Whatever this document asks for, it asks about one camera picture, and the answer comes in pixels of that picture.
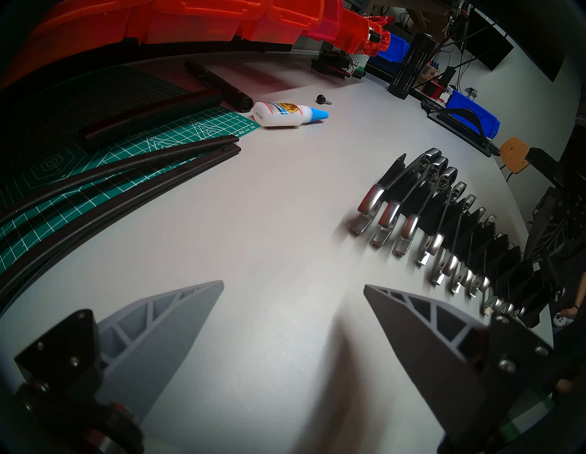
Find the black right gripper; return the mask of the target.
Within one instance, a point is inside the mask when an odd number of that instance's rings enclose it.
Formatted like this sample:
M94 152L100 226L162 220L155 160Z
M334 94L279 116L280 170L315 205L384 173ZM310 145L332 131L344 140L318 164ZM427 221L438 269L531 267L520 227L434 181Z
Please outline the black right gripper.
M524 259L536 259L545 247L547 238L548 256L553 257L567 248L568 244L571 245L572 238L583 236L585 199L573 191L550 186L534 209Z

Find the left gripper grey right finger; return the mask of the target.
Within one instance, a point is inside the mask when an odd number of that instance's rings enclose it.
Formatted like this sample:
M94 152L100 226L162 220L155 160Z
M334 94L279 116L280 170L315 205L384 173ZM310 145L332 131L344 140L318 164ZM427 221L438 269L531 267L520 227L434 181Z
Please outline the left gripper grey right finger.
M377 285L363 294L396 357L443 428L438 453L496 453L519 398L547 381L553 349L514 320Z

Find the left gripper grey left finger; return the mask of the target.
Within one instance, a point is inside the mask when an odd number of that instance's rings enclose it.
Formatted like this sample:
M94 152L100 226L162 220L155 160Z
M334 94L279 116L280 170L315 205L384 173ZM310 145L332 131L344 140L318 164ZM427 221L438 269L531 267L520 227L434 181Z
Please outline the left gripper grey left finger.
M15 356L16 399L63 452L144 453L139 424L224 290L210 281L136 300L96 322L80 309Z

